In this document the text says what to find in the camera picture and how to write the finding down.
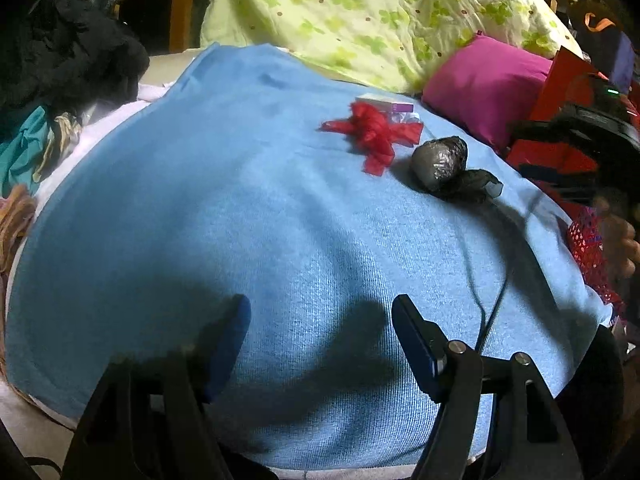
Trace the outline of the right hand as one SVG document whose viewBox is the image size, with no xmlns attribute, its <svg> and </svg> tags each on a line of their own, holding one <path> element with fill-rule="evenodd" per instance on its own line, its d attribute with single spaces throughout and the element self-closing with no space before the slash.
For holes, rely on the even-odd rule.
<svg viewBox="0 0 640 480">
<path fill-rule="evenodd" d="M 629 280 L 639 265 L 639 243 L 636 231 L 626 219 L 614 214 L 612 206 L 603 197 L 594 201 L 599 218 L 599 232 L 606 261 L 608 278 L 615 284 Z"/>
</svg>

